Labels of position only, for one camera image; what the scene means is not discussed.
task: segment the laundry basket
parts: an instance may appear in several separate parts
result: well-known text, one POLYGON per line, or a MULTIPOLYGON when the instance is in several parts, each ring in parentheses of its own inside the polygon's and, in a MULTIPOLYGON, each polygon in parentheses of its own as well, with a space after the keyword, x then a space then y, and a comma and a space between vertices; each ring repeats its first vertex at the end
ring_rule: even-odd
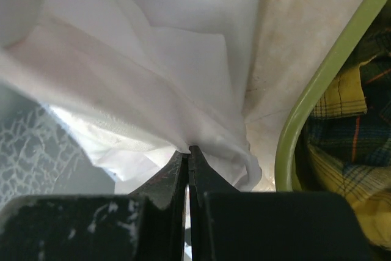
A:
MULTIPOLYGON (((391 0, 363 0, 348 25, 323 60, 319 69, 290 112, 280 134, 276 153, 275 177, 278 191, 316 191, 322 188, 312 176, 301 147, 301 131, 317 101, 334 79, 348 56, 379 12, 391 0)), ((380 260, 391 260, 381 255, 380 260)))

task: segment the gray patterned surface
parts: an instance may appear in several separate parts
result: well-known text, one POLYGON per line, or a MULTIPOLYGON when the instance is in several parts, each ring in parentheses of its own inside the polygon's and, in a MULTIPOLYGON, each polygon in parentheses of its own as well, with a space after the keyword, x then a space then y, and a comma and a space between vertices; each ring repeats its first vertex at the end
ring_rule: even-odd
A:
POLYGON ((0 209, 25 194, 114 193, 112 179, 41 106, 21 101, 0 112, 0 209))

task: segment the orange stripe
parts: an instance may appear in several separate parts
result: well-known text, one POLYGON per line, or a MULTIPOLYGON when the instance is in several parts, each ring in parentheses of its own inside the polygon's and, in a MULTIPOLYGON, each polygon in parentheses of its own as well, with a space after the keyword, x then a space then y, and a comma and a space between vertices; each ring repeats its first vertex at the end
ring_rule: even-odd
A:
POLYGON ((369 81, 366 81, 365 84, 369 84, 369 83, 372 83, 373 81, 376 81, 378 78, 381 78, 382 76, 384 76, 386 73, 389 73, 391 72, 391 68, 389 68, 388 70, 386 70, 385 72, 382 72, 380 74, 378 74, 377 76, 374 76, 372 79, 370 79, 369 81))
POLYGON ((357 116, 356 131, 354 132, 354 138, 353 138, 352 162, 356 160, 356 145, 357 145, 357 138, 359 137, 359 129, 360 129, 360 117, 357 116))

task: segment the marble tile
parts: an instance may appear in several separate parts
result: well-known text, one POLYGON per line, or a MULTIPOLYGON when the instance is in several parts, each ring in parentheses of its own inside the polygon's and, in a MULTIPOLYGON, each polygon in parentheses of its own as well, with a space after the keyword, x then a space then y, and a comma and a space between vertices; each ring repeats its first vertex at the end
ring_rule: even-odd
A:
POLYGON ((362 0, 260 0, 255 62, 243 114, 251 151, 273 190, 279 134, 290 109, 362 0))

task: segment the plaid shirt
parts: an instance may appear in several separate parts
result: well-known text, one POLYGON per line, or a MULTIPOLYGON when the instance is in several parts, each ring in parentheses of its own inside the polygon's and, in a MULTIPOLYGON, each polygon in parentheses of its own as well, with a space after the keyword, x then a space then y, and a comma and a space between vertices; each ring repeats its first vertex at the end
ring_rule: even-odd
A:
POLYGON ((367 32, 305 126, 317 180, 391 250, 391 26, 367 32))

